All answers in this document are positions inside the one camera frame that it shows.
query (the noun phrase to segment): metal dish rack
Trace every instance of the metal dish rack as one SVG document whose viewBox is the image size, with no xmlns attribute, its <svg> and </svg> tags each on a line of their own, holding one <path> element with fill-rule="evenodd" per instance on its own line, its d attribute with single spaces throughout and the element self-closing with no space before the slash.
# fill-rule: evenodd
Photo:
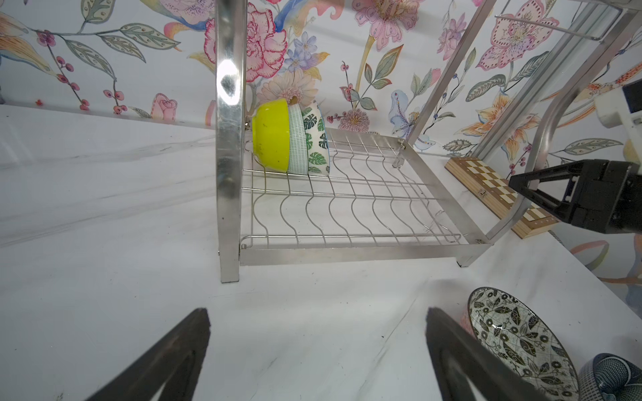
<svg viewBox="0 0 642 401">
<path fill-rule="evenodd" d="M 331 159 L 327 177 L 269 171 L 252 153 L 244 96 L 247 3 L 217 2 L 216 201 L 222 282 L 238 281 L 240 264 L 455 257 L 468 266 L 519 221 L 530 205 L 521 196 L 508 216 L 484 234 L 413 150 L 494 3 L 486 0 L 477 8 L 407 140 L 326 129 Z M 538 70 L 540 79 L 560 67 L 561 54 L 568 56 L 578 40 L 589 36 L 580 28 L 595 23 L 591 15 L 596 7 L 587 4 L 579 22 L 571 26 L 575 30 L 563 30 L 564 38 L 547 57 L 549 65 Z M 642 25 L 641 14 L 619 13 L 598 48 L 561 90 L 538 128 L 527 171 L 544 167 L 539 161 L 548 154 L 559 117 L 627 35 Z M 529 90 L 526 85 L 517 97 L 532 103 Z M 521 104 L 518 110 L 514 103 L 515 110 L 506 112 L 509 122 L 525 107 Z M 491 132 L 493 138 L 485 138 L 488 143 L 480 148 L 501 145 L 498 138 L 506 135 L 509 125 Z"/>
</svg>

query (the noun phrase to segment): white marble countertop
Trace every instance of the white marble countertop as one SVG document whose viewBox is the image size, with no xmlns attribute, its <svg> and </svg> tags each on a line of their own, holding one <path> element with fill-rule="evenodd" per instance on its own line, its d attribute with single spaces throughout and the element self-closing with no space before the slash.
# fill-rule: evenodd
<svg viewBox="0 0 642 401">
<path fill-rule="evenodd" d="M 211 130 L 0 106 L 0 399 L 83 400 L 197 307 L 195 400 L 435 400 L 428 307 L 494 286 L 577 369 L 642 321 L 548 234 L 454 259 L 241 268 L 220 284 Z M 496 218 L 430 161 L 484 230 Z"/>
</svg>

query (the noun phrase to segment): floral plate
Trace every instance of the floral plate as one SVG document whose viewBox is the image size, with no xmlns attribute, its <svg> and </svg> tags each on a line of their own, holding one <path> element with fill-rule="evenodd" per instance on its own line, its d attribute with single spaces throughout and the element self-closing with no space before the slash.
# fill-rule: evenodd
<svg viewBox="0 0 642 401">
<path fill-rule="evenodd" d="M 468 299 L 477 340 L 551 400 L 577 400 L 577 374 L 564 347 L 533 311 L 495 288 L 477 288 Z"/>
</svg>

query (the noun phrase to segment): dark blue patterned bowl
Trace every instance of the dark blue patterned bowl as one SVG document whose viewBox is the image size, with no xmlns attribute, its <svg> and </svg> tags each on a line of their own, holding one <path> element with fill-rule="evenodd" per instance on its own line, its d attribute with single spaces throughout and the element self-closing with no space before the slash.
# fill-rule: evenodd
<svg viewBox="0 0 642 401">
<path fill-rule="evenodd" d="M 580 370 L 581 401 L 642 400 L 642 370 L 613 354 L 598 354 Z"/>
</svg>

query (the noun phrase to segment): floral wallpaper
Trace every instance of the floral wallpaper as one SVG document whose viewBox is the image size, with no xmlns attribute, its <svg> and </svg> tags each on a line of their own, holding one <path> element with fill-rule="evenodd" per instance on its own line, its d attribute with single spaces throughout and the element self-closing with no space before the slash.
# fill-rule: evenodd
<svg viewBox="0 0 642 401">
<path fill-rule="evenodd" d="M 407 137 L 431 87 L 482 0 L 251 0 L 246 108 L 316 100 L 328 126 Z M 495 10 L 506 4 L 499 0 Z M 0 103 L 212 125 L 216 107 L 215 0 L 0 0 Z M 580 3 L 515 0 L 492 16 L 415 144 L 465 155 L 504 113 L 568 27 Z M 550 165 L 583 157 L 637 160 L 621 127 L 597 123 L 593 99 L 642 71 L 642 34 L 566 112 Z M 524 168 L 556 93 L 510 133 L 491 166 Z M 642 241 L 558 225 L 582 262 L 642 316 Z"/>
</svg>

